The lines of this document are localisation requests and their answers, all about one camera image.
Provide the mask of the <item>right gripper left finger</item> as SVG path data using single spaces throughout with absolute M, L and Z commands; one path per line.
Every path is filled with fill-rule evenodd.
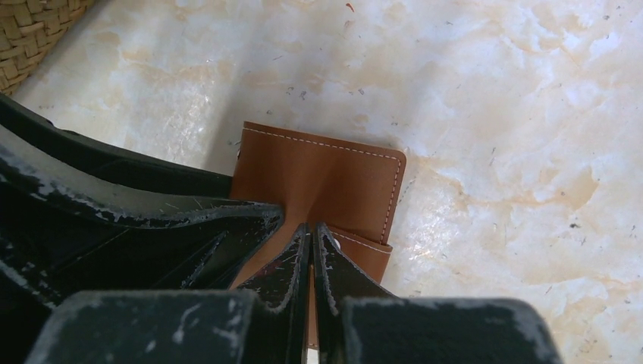
M 45 323 L 28 363 L 304 363 L 312 238 L 233 290 L 84 291 Z

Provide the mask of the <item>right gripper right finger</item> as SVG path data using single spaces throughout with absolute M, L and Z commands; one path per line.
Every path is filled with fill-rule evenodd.
M 521 300 L 393 295 L 312 235 L 322 363 L 559 363 L 542 317 Z

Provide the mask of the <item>woven straw divided tray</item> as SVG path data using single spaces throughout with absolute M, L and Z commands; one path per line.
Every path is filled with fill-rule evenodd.
M 1 0 L 1 93 L 14 93 L 93 0 Z

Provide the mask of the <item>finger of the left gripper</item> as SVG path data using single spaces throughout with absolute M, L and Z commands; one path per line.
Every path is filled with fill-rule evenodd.
M 30 145 L 84 173 L 137 190 L 228 198 L 232 177 L 143 155 L 63 130 L 1 95 L 1 125 Z
M 284 219 L 276 205 L 155 193 L 1 131 L 1 361 L 24 360 L 80 291 L 225 289 Z

